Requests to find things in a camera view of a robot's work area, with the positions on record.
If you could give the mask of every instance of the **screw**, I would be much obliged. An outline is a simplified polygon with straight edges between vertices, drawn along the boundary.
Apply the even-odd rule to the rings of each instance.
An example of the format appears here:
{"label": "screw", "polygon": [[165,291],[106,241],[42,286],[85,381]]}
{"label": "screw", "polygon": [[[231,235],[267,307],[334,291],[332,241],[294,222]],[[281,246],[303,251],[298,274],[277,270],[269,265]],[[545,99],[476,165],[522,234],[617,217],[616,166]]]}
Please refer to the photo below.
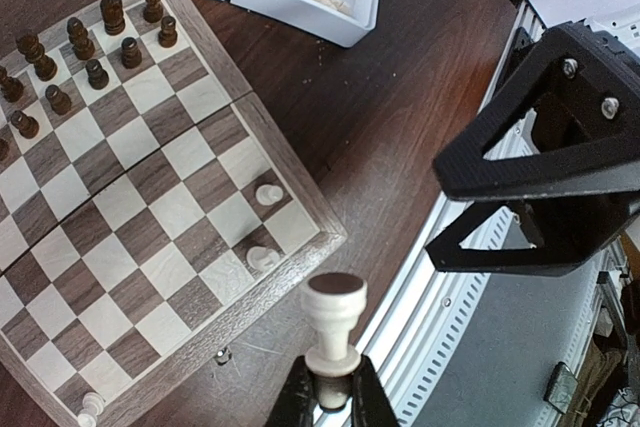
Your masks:
{"label": "screw", "polygon": [[615,97],[607,97],[602,101],[602,104],[600,105],[602,115],[604,115],[604,118],[607,120],[613,120],[618,114],[619,108],[620,102]]}
{"label": "screw", "polygon": [[576,59],[564,59],[562,62],[562,73],[567,79],[573,79],[578,72],[578,61]]}

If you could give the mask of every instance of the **wooden table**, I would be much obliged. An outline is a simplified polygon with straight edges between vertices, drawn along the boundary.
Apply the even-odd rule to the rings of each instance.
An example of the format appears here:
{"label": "wooden table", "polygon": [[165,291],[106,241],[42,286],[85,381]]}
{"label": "wooden table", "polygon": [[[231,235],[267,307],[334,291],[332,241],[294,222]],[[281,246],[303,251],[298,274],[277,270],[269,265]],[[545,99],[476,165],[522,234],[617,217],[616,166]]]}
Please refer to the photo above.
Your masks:
{"label": "wooden table", "polygon": [[[95,0],[0,0],[0,56]],[[515,10],[507,0],[381,0],[350,50],[214,0],[194,0],[319,183],[350,237],[322,270],[364,277],[359,335],[439,192],[430,168],[475,115]],[[134,425],[259,426],[313,341],[292,293]],[[0,419],[53,426],[0,367]]]}

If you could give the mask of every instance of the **wooden chessboard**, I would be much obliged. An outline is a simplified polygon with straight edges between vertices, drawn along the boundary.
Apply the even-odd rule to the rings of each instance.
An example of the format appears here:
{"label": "wooden chessboard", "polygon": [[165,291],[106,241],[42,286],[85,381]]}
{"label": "wooden chessboard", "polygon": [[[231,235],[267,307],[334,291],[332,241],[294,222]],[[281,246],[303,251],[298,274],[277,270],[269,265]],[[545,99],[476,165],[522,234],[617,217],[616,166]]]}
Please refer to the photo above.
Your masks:
{"label": "wooden chessboard", "polygon": [[[126,426],[256,321],[345,240],[345,232],[258,97],[190,0],[163,0],[179,40],[158,44],[144,0],[123,0],[108,36],[99,2],[74,16],[110,76],[89,86],[66,19],[39,34],[58,66],[41,82],[23,57],[0,61],[25,86],[0,99],[0,361],[63,427],[82,398]],[[142,64],[121,65],[134,37]],[[73,102],[58,116],[44,91]],[[7,119],[38,120],[32,140]],[[256,189],[275,184],[265,207]],[[253,246],[279,252],[253,270]]]}

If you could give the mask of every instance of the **dark pawn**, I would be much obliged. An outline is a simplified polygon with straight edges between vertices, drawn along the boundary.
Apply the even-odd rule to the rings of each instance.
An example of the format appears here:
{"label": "dark pawn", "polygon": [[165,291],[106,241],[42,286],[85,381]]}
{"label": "dark pawn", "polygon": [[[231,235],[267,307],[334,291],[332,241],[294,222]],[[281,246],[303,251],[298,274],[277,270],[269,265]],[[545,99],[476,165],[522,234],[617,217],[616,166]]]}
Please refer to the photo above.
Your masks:
{"label": "dark pawn", "polygon": [[138,42],[133,37],[127,37],[122,41],[122,65],[126,69],[135,69],[142,63],[142,52]]}
{"label": "dark pawn", "polygon": [[122,0],[102,0],[100,11],[104,21],[104,30],[108,35],[118,35],[124,31],[124,9]]}
{"label": "dark pawn", "polygon": [[89,60],[96,52],[93,41],[89,38],[89,32],[85,29],[80,19],[71,17],[67,22],[69,42],[73,45],[73,53],[78,60]]}
{"label": "dark pawn", "polygon": [[164,7],[162,7],[162,0],[145,0],[147,5],[142,11],[142,16],[144,20],[149,22],[150,24],[155,24],[156,22],[160,22],[162,20],[162,16],[164,15]]}
{"label": "dark pawn", "polygon": [[36,119],[29,117],[19,110],[11,114],[11,125],[18,129],[20,135],[25,139],[33,139],[38,135],[38,131],[40,130],[40,124],[38,124]]}
{"label": "dark pawn", "polygon": [[16,44],[18,52],[36,69],[36,75],[43,82],[53,79],[58,73],[58,66],[51,57],[45,55],[44,46],[35,34],[26,34],[20,37]]}
{"label": "dark pawn", "polygon": [[85,68],[89,75],[89,84],[95,90],[102,90],[109,84],[109,74],[102,68],[99,60],[90,60]]}
{"label": "dark pawn", "polygon": [[53,110],[58,115],[65,115],[71,110],[71,98],[66,93],[60,90],[57,85],[50,85],[44,92],[44,96],[51,105]]}
{"label": "dark pawn", "polygon": [[24,85],[18,79],[9,77],[7,69],[0,66],[0,90],[7,102],[17,102],[22,97]]}
{"label": "dark pawn", "polygon": [[160,33],[158,34],[158,42],[165,49],[173,47],[178,42],[178,32],[176,31],[176,19],[167,15],[162,18],[160,24]]}

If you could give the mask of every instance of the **white pawn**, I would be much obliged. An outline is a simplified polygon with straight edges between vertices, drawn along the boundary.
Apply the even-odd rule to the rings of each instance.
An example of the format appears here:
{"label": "white pawn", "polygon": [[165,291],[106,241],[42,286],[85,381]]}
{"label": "white pawn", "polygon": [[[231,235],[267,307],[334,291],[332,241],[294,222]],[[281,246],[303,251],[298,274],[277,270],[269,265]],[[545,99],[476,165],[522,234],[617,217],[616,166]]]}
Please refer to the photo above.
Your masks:
{"label": "white pawn", "polygon": [[367,283],[354,275],[323,274],[302,285],[302,309],[318,334],[318,345],[309,349],[305,362],[326,410],[342,408],[351,395],[349,376],[361,356],[349,345],[349,333],[366,306]]}
{"label": "white pawn", "polygon": [[104,399],[94,392],[90,392],[82,399],[82,410],[78,414],[80,427],[96,427],[98,416],[104,412]]}
{"label": "white pawn", "polygon": [[284,198],[282,187],[265,184],[256,190],[256,200],[260,205],[269,206],[277,204]]}
{"label": "white pawn", "polygon": [[280,254],[266,247],[251,247],[247,252],[247,264],[258,272],[269,272],[280,262]]}

